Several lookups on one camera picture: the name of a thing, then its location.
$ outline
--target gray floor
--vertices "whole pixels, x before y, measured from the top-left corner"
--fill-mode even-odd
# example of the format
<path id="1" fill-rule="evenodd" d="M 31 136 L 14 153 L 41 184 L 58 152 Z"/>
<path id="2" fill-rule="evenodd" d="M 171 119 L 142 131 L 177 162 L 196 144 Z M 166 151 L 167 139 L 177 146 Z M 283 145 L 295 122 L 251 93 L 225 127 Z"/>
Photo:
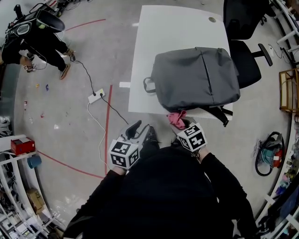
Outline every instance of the gray floor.
<path id="1" fill-rule="evenodd" d="M 137 27 L 142 5 L 163 4 L 193 7 L 222 15 L 223 1 L 210 0 L 95 0 L 82 1 L 80 6 L 66 11 L 61 19 L 66 28 L 98 19 L 106 19 L 66 32 L 77 59 L 87 67 L 95 90 L 103 88 L 106 95 L 113 85 L 111 104 L 130 122 L 142 119 L 153 124 L 162 146 L 169 145 L 173 134 L 167 119 L 161 115 L 128 113 L 129 89 L 119 88 L 120 81 L 130 81 Z M 278 50 L 278 27 L 272 19 L 258 25 L 246 43 L 257 51 L 258 43 L 268 49 L 268 43 Z M 289 117 L 279 110 L 278 73 L 290 65 L 276 56 L 270 68 L 265 59 L 256 59 L 262 79 L 241 90 L 241 98 L 234 104 L 234 117 L 227 128 L 213 119 L 200 119 L 211 150 L 238 178 L 253 208 L 254 214 L 264 203 L 263 196 L 273 185 L 277 170 L 268 177 L 260 177 L 254 170 L 251 154 L 257 139 L 265 139 L 272 131 L 287 135 Z M 59 80 L 59 72 L 48 65 L 45 70 L 27 74 L 21 70 L 15 99 L 15 132 L 32 136 L 41 152 L 82 171 L 104 176 L 104 164 L 99 160 L 98 144 L 103 131 L 86 111 L 91 95 L 88 77 L 81 65 L 72 63 L 67 78 Z M 23 102 L 28 101 L 24 110 Z M 92 114 L 105 126 L 107 105 L 99 101 L 90 106 Z M 116 139 L 125 123 L 110 112 L 108 145 Z M 101 145 L 104 158 L 104 144 Z M 67 224 L 75 215 L 100 179 L 84 175 L 45 156 L 38 168 L 41 186 L 53 211 Z"/>

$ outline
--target white cable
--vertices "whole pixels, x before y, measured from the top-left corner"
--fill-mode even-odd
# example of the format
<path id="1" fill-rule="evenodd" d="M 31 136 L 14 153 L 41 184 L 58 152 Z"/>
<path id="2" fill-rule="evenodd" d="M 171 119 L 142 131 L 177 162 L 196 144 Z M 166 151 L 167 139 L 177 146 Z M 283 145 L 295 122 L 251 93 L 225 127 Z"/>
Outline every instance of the white cable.
<path id="1" fill-rule="evenodd" d="M 100 156 L 100 160 L 104 163 L 104 164 L 106 164 L 106 162 L 105 161 L 103 161 L 102 159 L 101 159 L 101 151 L 100 151 L 100 146 L 101 146 L 101 143 L 103 142 L 103 140 L 104 140 L 104 138 L 105 138 L 105 135 L 106 135 L 106 130 L 104 129 L 104 127 L 93 117 L 93 115 L 89 112 L 89 110 L 88 110 L 88 106 L 89 106 L 89 104 L 90 103 L 88 103 L 87 104 L 87 112 L 90 114 L 90 116 L 98 123 L 98 125 L 104 130 L 104 136 L 103 136 L 103 138 L 102 138 L 102 140 L 100 141 L 100 144 L 99 144 L 99 156 Z"/>

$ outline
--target person in black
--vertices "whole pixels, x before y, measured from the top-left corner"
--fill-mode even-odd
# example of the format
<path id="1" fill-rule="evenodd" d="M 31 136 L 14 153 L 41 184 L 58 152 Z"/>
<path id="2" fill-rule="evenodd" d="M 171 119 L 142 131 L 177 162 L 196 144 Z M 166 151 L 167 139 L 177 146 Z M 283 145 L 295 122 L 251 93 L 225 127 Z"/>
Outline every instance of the person in black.
<path id="1" fill-rule="evenodd" d="M 256 238 L 251 206 L 234 175 L 206 148 L 195 158 L 178 145 L 160 149 L 151 127 L 139 161 L 127 174 L 118 167 L 107 173 L 64 237 L 112 232 L 231 239 L 237 221 L 242 238 Z"/>
<path id="2" fill-rule="evenodd" d="M 16 35 L 7 35 L 6 42 L 1 47 L 0 64 L 21 64 L 32 69 L 32 62 L 28 57 L 21 56 L 20 50 L 28 50 L 30 55 L 37 55 L 43 61 L 56 66 L 61 71 L 60 79 L 64 79 L 70 64 L 66 64 L 60 54 L 72 56 L 74 51 L 69 49 L 66 44 L 59 40 L 58 37 L 51 32 L 50 29 L 40 29 L 33 25 L 24 39 L 16 37 Z"/>

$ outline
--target red floor line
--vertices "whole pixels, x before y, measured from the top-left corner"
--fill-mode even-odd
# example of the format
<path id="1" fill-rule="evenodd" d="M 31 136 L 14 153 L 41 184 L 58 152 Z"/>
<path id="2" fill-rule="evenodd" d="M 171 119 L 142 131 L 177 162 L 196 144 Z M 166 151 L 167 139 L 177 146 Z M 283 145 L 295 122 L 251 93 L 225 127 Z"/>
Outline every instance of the red floor line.
<path id="1" fill-rule="evenodd" d="M 106 20 L 106 19 L 100 19 L 100 20 L 90 21 L 90 22 L 83 23 L 83 24 L 74 26 L 74 27 L 72 27 L 72 28 L 66 29 L 65 31 L 69 31 L 69 30 L 72 30 L 72 29 L 74 29 L 74 28 L 78 28 L 78 27 L 81 27 L 81 26 L 84 26 L 84 25 L 87 25 L 87 24 L 90 24 L 90 23 L 94 23 L 94 22 L 98 22 L 98 21 L 105 21 L 105 20 Z"/>
<path id="2" fill-rule="evenodd" d="M 111 95 L 112 95 L 112 85 L 110 85 L 109 89 L 109 98 L 108 103 L 111 103 Z M 110 114 L 110 106 L 107 104 L 107 114 L 106 114 L 106 135 L 105 135 L 105 163 L 107 163 L 107 151 L 108 151 L 108 129 L 109 129 L 109 114 Z M 107 174 L 107 166 L 105 165 L 105 175 Z"/>
<path id="3" fill-rule="evenodd" d="M 56 159 L 54 159 L 54 158 L 52 158 L 52 157 L 50 157 L 50 156 L 48 156 L 48 155 L 42 153 L 41 151 L 38 151 L 38 152 L 39 152 L 41 155 L 46 156 L 47 158 L 49 158 L 49 159 L 51 159 L 51 160 L 53 160 L 53 161 L 55 161 L 55 162 L 57 162 L 57 163 L 60 163 L 60 164 L 62 164 L 62 165 L 64 165 L 64 166 L 67 166 L 68 168 L 70 168 L 70 169 L 72 169 L 72 170 L 75 170 L 75 171 L 77 171 L 77 172 L 79 172 L 79 173 L 86 174 L 86 175 L 89 175 L 89 176 L 92 176 L 92 177 L 97 177 L 97 178 L 102 178 L 102 179 L 104 178 L 104 177 L 102 177 L 102 176 L 98 176 L 98 175 L 95 175 L 95 174 L 90 174 L 90 173 L 84 172 L 84 171 L 82 171 L 82 170 L 80 170 L 80 169 L 76 169 L 76 168 L 74 168 L 74 167 L 72 167 L 72 166 L 70 166 L 70 165 L 67 165 L 67 164 L 65 164 L 65 163 L 63 163 L 63 162 L 60 162 L 60 161 L 58 161 L 58 160 L 56 160 Z"/>

